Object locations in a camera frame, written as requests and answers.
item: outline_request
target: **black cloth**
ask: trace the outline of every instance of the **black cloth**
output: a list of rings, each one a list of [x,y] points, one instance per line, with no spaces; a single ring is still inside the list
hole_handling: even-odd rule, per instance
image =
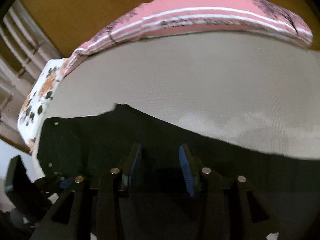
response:
[[[320,207],[320,161],[265,154],[208,138],[144,114],[128,105],[97,116],[46,119],[37,158],[46,176],[101,175],[140,143],[158,176],[182,174],[179,146],[186,143],[222,176],[244,175],[273,207],[290,239],[300,239]]]

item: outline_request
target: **pink pillow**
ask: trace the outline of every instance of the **pink pillow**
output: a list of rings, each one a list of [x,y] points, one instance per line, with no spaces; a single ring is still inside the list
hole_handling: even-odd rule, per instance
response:
[[[312,32],[300,16],[266,0],[154,0],[121,16],[78,47],[64,76],[89,55],[124,41],[216,30],[257,32],[304,47],[312,43]]]

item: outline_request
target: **metal pin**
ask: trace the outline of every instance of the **metal pin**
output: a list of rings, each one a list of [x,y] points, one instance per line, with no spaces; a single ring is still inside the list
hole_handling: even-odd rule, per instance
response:
[[[80,182],[82,182],[84,180],[84,178],[82,177],[82,176],[77,176],[76,178],[75,178],[75,182],[76,183],[80,183]]]
[[[208,168],[208,167],[203,167],[201,171],[202,171],[204,174],[210,174],[211,169]]]
[[[112,174],[118,174],[118,173],[120,172],[120,170],[119,170],[119,168],[112,168],[112,169],[110,170],[110,172],[111,172]]]
[[[244,182],[247,181],[247,179],[245,178],[245,176],[238,176],[237,179],[238,179],[239,182],[242,182],[242,183],[244,183]]]

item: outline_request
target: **black plastic part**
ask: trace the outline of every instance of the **black plastic part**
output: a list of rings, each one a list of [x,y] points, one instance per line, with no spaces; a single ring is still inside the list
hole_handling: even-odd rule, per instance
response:
[[[34,232],[34,229],[30,227],[29,223],[26,223],[26,221],[23,219],[23,215],[19,212],[17,208],[13,208],[10,211],[9,217],[12,225],[16,229],[29,235],[29,237],[32,235],[32,233]]]
[[[133,170],[136,165],[141,164],[141,158],[142,158],[141,154],[142,154],[141,145],[138,143],[135,143],[123,166],[122,185],[121,185],[122,191],[127,191],[130,188],[131,182],[132,182],[132,176],[134,176]]]
[[[204,203],[204,216],[200,222],[199,239],[224,239],[223,212],[224,196],[223,183],[219,173],[211,170],[202,174],[203,191],[200,193]]]
[[[33,182],[46,197],[50,197],[52,194],[57,193],[59,196],[64,191],[64,188],[60,188],[61,176],[55,177],[42,177]]]
[[[89,240],[91,210],[89,181],[73,181],[50,208],[30,240]]]
[[[278,233],[277,240],[288,239],[271,208],[248,179],[245,182],[236,179],[234,190],[236,199],[233,204],[240,206],[240,209],[233,209],[240,211],[233,223],[232,231],[238,232],[234,239],[266,239],[270,233]]]
[[[40,222],[52,206],[39,188],[29,180],[20,155],[10,161],[4,192],[32,224]]]
[[[29,240],[30,232],[19,230],[12,223],[10,213],[0,210],[0,239],[5,240]]]
[[[120,210],[119,184],[121,172],[101,176],[97,204],[97,240],[124,240]]]

